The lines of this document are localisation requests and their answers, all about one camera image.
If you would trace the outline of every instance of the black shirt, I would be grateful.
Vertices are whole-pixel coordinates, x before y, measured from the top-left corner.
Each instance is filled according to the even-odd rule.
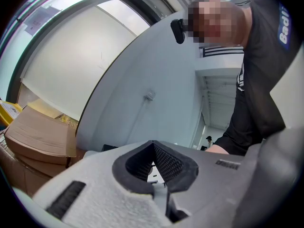
[[[252,0],[250,8],[252,28],[237,76],[235,109],[228,129],[215,142],[230,154],[245,155],[248,147],[285,128],[270,91],[302,42],[279,1]]]

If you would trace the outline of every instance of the man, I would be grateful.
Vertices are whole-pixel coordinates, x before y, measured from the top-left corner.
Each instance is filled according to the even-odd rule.
[[[213,145],[212,138],[211,138],[211,136],[208,136],[206,139],[208,141],[208,148],[207,149],[209,149]]]
[[[290,14],[277,0],[251,0],[248,9],[209,0],[189,9],[188,27],[199,42],[244,48],[230,125],[207,151],[245,155],[251,145],[285,128],[269,92],[301,45]]]

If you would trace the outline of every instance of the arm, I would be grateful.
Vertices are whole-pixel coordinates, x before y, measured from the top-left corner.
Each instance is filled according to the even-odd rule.
[[[262,137],[247,108],[245,92],[240,91],[237,85],[236,103],[230,125],[223,136],[206,151],[245,155],[251,145],[261,141]]]

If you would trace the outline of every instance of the label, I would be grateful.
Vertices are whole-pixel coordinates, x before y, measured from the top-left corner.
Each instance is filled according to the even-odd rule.
[[[12,119],[15,119],[19,115],[20,112],[12,104],[6,102],[1,102],[0,104]]]
[[[277,32],[277,37],[281,45],[288,49],[291,34],[291,17],[286,8],[279,3],[280,18],[279,18],[279,29]]]

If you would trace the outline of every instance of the person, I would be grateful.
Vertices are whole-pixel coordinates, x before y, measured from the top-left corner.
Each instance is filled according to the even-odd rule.
[[[211,136],[208,136],[206,139],[208,141],[208,148],[207,149],[209,149],[213,145],[212,138],[211,138]]]
[[[223,0],[195,2],[189,7],[188,30],[198,42],[244,48],[229,127],[207,151],[245,155],[251,145],[283,130],[269,92],[302,42],[288,10],[277,0],[251,0],[247,9]]]

